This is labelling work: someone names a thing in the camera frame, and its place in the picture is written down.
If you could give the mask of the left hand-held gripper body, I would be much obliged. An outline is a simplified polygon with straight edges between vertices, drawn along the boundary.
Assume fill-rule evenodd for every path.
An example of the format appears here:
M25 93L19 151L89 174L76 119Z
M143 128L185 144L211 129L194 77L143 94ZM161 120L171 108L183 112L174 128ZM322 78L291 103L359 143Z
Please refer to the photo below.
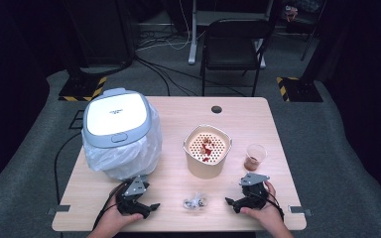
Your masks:
M138 199L145 193L148 185L140 177L128 178L116 194L117 209L121 214L144 213Z

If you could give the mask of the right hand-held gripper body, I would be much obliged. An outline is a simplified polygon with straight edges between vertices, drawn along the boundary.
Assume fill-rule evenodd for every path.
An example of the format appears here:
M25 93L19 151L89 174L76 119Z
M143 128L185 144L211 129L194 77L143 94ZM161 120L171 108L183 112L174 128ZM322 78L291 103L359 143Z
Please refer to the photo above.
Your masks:
M247 173L240 181L244 197L238 201L240 207L263 208L269 198L265 186L268 176Z

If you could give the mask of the white bin with plastic liner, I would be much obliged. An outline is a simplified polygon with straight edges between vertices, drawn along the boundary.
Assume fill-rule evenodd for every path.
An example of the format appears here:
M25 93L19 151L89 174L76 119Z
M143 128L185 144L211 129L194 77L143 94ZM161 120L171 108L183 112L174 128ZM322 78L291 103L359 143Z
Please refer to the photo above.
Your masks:
M128 179L150 174L162 154L162 130L157 109L149 104L152 125L148 133L136 142L114 148L92 146L82 134L82 144L88 166L95 172L105 172L113 179Z

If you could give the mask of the clear plastic cup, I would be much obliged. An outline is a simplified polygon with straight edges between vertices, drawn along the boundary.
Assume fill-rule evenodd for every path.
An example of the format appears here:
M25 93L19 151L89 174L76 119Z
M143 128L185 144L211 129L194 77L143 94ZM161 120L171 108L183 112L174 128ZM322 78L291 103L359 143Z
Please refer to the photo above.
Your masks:
M246 149L246 158L244 161L244 168L253 172L266 160L268 156L267 150L259 144L251 144Z

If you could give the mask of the clear plastic wrapper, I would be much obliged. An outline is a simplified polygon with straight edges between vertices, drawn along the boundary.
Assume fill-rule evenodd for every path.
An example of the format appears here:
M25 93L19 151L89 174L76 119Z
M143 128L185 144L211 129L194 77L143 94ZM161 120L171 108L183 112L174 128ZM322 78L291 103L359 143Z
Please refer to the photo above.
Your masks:
M200 210L207 206L207 198L203 193L196 193L192 198L185 199L183 206L188 210Z

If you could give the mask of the beige bucket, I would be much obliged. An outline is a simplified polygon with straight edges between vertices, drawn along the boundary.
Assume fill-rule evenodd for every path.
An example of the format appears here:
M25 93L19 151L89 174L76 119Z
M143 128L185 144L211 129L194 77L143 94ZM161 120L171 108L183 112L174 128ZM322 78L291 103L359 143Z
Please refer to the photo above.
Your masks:
M222 160L215 165L207 165L202 163L196 159L194 159L190 153L188 152L187 145L190 143L190 140L198 133L212 133L219 136L226 145L226 151L223 154ZM223 169L226 157L231 150L232 147L232 139L222 130L211 126L211 125L198 125L195 127L185 138L183 148L185 150L188 162L189 171L200 179L213 179L217 177Z

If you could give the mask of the white bin lid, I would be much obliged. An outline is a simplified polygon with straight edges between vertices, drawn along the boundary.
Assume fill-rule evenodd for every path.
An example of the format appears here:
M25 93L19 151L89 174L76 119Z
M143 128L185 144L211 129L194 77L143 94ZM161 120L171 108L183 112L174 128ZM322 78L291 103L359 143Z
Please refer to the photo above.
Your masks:
M151 109L146 97L136 91L114 88L87 105L82 133L91 146L122 147L143 138L151 125Z

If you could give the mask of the person's right hand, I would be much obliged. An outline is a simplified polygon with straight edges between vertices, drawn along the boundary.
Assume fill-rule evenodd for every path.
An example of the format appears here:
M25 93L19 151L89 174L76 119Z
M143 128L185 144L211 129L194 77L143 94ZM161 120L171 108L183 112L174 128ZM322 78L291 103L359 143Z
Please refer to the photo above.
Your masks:
M282 232L286 226L279 209L276 207L276 191L273 185L268 181L265 182L265 185L267 186L269 195L264 207L261 209L242 207L240 212L256 219L260 225L272 235L277 235Z

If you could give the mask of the person's left hand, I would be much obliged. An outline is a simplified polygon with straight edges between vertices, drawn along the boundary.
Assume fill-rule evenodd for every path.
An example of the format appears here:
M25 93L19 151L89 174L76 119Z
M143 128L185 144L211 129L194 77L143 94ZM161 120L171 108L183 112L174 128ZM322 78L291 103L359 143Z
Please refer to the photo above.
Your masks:
M143 218L142 214L134 213L130 215L122 215L115 205L116 198L112 197L105 209L104 214L100 218L95 229L105 230L122 230L123 227L132 224Z

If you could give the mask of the perforated strainer insert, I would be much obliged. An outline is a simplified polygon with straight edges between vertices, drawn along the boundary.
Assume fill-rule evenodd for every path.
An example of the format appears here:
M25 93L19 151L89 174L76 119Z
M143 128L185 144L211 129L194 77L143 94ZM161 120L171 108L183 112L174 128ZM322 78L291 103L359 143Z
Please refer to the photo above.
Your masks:
M209 138L213 142L213 150L208 162L204 162L202 160L203 155L199 152L203 138ZM223 154L226 151L226 145L224 141L215 134L198 133L190 140L190 143L187 145L187 149L194 159L207 165L215 165L222 160Z

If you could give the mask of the red brown food scraps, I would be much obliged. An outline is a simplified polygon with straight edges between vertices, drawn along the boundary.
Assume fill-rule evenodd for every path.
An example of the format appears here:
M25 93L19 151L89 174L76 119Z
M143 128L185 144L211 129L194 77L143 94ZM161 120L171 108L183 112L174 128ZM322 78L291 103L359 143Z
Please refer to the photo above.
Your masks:
M213 150L213 142L209 138L203 138L199 152L203 155L202 160L208 162Z

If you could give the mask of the black base with hazard tape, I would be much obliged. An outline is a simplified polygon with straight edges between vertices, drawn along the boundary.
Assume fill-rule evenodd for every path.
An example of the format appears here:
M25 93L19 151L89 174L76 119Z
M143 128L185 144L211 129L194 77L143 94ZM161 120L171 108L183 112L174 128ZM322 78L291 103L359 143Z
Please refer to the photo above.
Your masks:
M297 77L277 77L276 80L286 102L322 102L313 82L304 82Z
M101 92L106 77L73 79L70 78L59 93L63 101L91 101Z

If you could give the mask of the black folding chair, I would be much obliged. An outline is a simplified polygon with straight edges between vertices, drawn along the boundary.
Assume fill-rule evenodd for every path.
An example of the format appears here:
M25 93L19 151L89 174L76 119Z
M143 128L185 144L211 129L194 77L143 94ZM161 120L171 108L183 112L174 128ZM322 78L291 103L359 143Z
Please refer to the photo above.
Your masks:
M205 95L208 70L255 71L251 95L259 80L261 58L274 32L275 24L264 19L220 19L205 31L199 75Z

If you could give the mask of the black cabinet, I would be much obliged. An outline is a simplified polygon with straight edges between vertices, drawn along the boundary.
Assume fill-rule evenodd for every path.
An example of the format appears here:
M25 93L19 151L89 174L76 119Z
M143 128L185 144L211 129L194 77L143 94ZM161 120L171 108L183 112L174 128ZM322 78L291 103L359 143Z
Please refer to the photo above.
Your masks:
M63 1L88 66L131 63L135 54L135 36L125 0Z

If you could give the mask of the white metal desk frame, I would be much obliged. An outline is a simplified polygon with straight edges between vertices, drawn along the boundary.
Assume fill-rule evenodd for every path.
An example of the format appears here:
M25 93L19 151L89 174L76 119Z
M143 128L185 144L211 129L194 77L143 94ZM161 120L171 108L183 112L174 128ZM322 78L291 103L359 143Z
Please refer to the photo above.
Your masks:
M191 0L190 10L190 53L188 64L194 65L196 63L197 51L197 27L208 26L209 24L221 19L262 19L269 20L272 16L273 6L278 0L260 0L261 6L257 6L255 10L199 10L197 3L201 0Z

